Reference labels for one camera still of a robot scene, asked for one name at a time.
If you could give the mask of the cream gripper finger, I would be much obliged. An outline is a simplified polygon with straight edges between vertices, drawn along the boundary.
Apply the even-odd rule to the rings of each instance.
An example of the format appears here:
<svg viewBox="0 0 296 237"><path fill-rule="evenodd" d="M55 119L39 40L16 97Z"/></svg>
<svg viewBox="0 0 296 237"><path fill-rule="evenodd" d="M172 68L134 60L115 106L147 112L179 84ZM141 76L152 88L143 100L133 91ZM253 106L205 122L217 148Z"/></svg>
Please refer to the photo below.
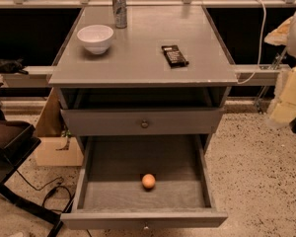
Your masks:
<svg viewBox="0 0 296 237"><path fill-rule="evenodd" d="M296 119L296 66L281 69L276 80L274 99L270 102L265 123L282 128Z"/></svg>
<svg viewBox="0 0 296 237"><path fill-rule="evenodd" d="M264 41L271 45L288 45L292 20L292 17L286 19L276 29L268 33Z"/></svg>

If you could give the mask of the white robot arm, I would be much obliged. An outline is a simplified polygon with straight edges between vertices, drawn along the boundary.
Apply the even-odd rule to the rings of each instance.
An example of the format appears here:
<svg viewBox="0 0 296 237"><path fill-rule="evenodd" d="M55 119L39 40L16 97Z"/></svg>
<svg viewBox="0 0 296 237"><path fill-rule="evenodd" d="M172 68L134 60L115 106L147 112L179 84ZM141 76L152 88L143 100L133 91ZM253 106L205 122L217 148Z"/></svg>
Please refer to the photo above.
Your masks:
<svg viewBox="0 0 296 237"><path fill-rule="evenodd" d="M296 12L265 38L266 43L285 45L290 56L296 58ZM282 69L277 76L274 99L267 109L266 123L281 128L296 118L296 66Z"/></svg>

